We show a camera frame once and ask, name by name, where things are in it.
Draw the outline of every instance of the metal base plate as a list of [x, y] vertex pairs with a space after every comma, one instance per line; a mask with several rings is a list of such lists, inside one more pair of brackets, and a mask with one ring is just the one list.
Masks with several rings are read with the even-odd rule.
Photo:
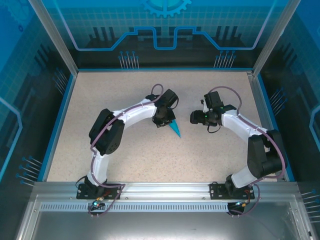
[[[115, 186], [115, 185], [119, 185], [119, 184], [106, 184], [108, 186]], [[104, 192], [102, 195], [105, 195], [107, 192], [110, 192], [108, 193], [104, 199], [105, 200], [113, 200], [115, 199], [115, 197], [117, 196], [118, 194], [118, 190], [120, 190], [119, 187], [115, 187], [115, 188], [104, 188]], [[94, 194], [91, 189], [85, 184], [85, 183], [81, 183], [79, 184], [79, 187], [78, 187], [78, 192], [76, 194], [76, 199], [97, 199], [101, 196], [97, 196], [96, 194]]]
[[245, 192], [245, 190], [248, 190], [250, 193], [250, 199], [255, 199], [255, 193], [253, 192], [253, 187], [243, 187], [241, 188], [241, 191], [239, 191], [239, 194], [237, 194], [235, 197], [230, 197], [228, 194], [227, 188], [224, 183], [217, 183], [213, 182], [209, 184], [209, 192], [210, 192], [210, 198], [211, 200], [247, 200], [248, 195]]

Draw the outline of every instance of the beige work surface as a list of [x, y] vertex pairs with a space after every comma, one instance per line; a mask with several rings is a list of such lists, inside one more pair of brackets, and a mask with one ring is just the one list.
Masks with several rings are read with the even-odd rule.
[[[169, 126], [157, 128], [151, 119], [129, 127], [109, 163], [108, 181], [225, 181], [226, 176], [246, 165], [247, 146], [232, 131], [222, 127], [217, 133], [209, 134], [206, 126], [190, 123], [191, 112], [203, 109], [200, 100], [204, 94], [224, 85], [242, 97], [240, 112], [260, 125], [246, 72], [81, 72], [47, 180], [69, 182], [86, 175], [92, 159], [88, 134], [100, 111], [130, 107], [149, 95], [157, 83], [179, 97], [174, 114], [181, 138]], [[225, 105], [238, 107], [239, 101], [233, 92], [221, 89], [219, 94]]]

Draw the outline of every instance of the blue glass wall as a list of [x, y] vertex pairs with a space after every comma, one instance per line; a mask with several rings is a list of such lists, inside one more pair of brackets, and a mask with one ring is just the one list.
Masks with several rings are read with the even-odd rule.
[[43, 2], [80, 68], [251, 68], [287, 0]]
[[0, 36], [0, 238], [12, 240], [70, 72], [28, 1], [0, 0]]
[[319, 1], [301, 0], [261, 72], [302, 193], [320, 191], [319, 9]]

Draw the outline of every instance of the blue cone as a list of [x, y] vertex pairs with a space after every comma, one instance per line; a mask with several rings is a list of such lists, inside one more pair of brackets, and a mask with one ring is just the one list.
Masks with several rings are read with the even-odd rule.
[[175, 133], [178, 134], [178, 136], [181, 138], [179, 127], [178, 127], [178, 124], [177, 124], [176, 120], [174, 119], [172, 121], [172, 123], [170, 123], [169, 125], [172, 128], [172, 130], [175, 131]]

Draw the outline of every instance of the gear graphic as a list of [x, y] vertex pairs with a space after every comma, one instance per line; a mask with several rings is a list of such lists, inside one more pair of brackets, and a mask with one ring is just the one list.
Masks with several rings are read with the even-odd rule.
[[28, 0], [0, 0], [0, 7], [6, 6], [11, 16], [19, 24], [26, 21], [30, 15]]
[[169, 15], [173, 17], [175, 14], [180, 14], [181, 10], [186, 10], [191, 0], [141, 0], [141, 4], [150, 14], [156, 14], [158, 18], [160, 16], [166, 18]]

